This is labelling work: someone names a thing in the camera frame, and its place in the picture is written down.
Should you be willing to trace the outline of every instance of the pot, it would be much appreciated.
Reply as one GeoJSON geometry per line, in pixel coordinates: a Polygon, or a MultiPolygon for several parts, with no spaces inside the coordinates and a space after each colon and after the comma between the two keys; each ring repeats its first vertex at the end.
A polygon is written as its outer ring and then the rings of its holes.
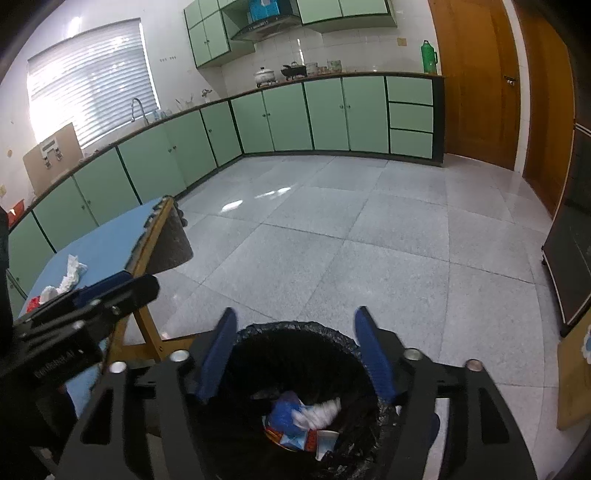
{"type": "Polygon", "coordinates": [[[255,73],[255,82],[257,85],[261,83],[268,83],[275,81],[275,72],[270,69],[266,69],[265,67],[261,67],[261,69],[255,73]]]}

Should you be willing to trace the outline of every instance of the metal bolt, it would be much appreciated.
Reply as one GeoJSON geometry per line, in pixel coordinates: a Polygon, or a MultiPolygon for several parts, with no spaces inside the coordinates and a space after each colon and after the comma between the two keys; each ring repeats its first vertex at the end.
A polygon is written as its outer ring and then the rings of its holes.
{"type": "Polygon", "coordinates": [[[124,372],[126,368],[127,364],[125,362],[115,362],[109,367],[109,372],[112,374],[120,374],[121,372],[124,372]]]}
{"type": "Polygon", "coordinates": [[[484,365],[482,365],[480,360],[471,359],[465,365],[468,370],[472,370],[473,372],[482,372],[484,370],[484,365]]]}
{"type": "Polygon", "coordinates": [[[423,358],[421,351],[416,348],[407,348],[403,355],[406,360],[413,360],[415,362],[423,358]]]}
{"type": "Polygon", "coordinates": [[[189,358],[189,352],[186,350],[176,350],[170,354],[170,359],[173,362],[184,362],[187,358],[189,358]]]}

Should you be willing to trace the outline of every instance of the window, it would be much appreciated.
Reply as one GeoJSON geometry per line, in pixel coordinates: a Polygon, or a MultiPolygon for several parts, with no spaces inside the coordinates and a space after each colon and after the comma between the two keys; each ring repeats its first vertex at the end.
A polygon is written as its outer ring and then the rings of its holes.
{"type": "Polygon", "coordinates": [[[159,108],[139,19],[95,28],[35,55],[27,89],[38,142],[72,122],[85,147],[131,120],[133,97],[146,113],[159,108]]]}

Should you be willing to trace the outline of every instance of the drawer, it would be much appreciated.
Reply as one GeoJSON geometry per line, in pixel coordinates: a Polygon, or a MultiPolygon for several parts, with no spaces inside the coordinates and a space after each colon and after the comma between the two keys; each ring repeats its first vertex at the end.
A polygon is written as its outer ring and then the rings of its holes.
{"type": "Polygon", "coordinates": [[[389,103],[390,128],[433,133],[433,107],[409,103],[389,103]]]}
{"type": "Polygon", "coordinates": [[[390,149],[396,155],[433,158],[433,135],[408,130],[390,130],[390,149]]]}
{"type": "Polygon", "coordinates": [[[390,102],[433,104],[433,83],[430,79],[387,77],[390,102]]]}

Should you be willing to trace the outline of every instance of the wooden board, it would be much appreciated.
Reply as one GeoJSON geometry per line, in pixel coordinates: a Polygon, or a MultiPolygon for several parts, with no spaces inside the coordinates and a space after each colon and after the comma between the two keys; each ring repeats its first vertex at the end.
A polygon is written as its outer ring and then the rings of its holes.
{"type": "Polygon", "coordinates": [[[559,430],[591,415],[591,365],[581,347],[591,325],[591,310],[558,346],[558,422],[559,430]]]}
{"type": "Polygon", "coordinates": [[[31,185],[33,185],[33,191],[38,197],[51,187],[56,180],[77,166],[78,162],[83,158],[73,124],[67,124],[64,128],[52,135],[52,137],[56,138],[63,158],[58,160],[54,152],[51,152],[48,155],[51,163],[50,168],[47,168],[45,165],[39,145],[22,158],[29,179],[31,180],[31,185]]]}

